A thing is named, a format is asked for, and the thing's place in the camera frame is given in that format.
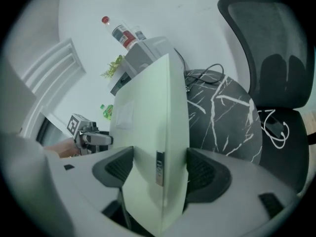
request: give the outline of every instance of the red bottle cap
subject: red bottle cap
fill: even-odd
[[[107,17],[107,16],[105,16],[105,17],[102,18],[102,22],[103,22],[104,24],[108,23],[109,20],[110,20],[110,18]]]

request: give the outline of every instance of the green plant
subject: green plant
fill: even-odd
[[[124,56],[119,55],[118,58],[116,59],[116,61],[111,62],[110,64],[110,68],[108,70],[106,70],[103,74],[101,74],[102,77],[105,78],[111,78],[114,74],[114,72],[116,71],[116,69],[118,68],[118,66],[120,65],[120,63],[122,62],[122,59],[124,58]]]

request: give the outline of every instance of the white cable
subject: white cable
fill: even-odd
[[[269,113],[268,116],[266,117],[266,119],[265,119],[265,121],[264,121],[264,124],[263,124],[263,127],[261,127],[261,129],[264,130],[264,132],[266,133],[266,135],[271,139],[273,145],[274,145],[277,149],[282,149],[282,148],[284,147],[284,145],[285,145],[285,141],[288,139],[288,136],[290,135],[290,129],[289,129],[288,125],[287,125],[285,122],[283,122],[283,125],[285,125],[286,128],[287,128],[287,136],[285,136],[284,133],[281,132],[281,136],[283,137],[283,139],[278,139],[278,138],[273,137],[273,136],[266,130],[266,122],[267,122],[268,118],[269,118],[274,112],[276,112],[276,110],[265,110],[265,112],[270,112],[270,113]],[[282,145],[282,146],[278,146],[278,145],[275,143],[275,141],[281,141],[281,142],[283,142],[283,145]]]

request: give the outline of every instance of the black marble round table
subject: black marble round table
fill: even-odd
[[[204,70],[187,71],[198,77]],[[215,81],[221,73],[207,71],[201,79]],[[186,78],[186,84],[193,78]],[[262,131],[257,109],[248,93],[224,75],[216,84],[196,81],[187,93],[190,147],[259,164]]]

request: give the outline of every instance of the small robot arm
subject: small robot arm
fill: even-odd
[[[104,149],[100,149],[102,146],[113,144],[113,137],[109,132],[99,131],[96,122],[79,114],[71,116],[67,130],[72,134],[82,156],[103,151]]]

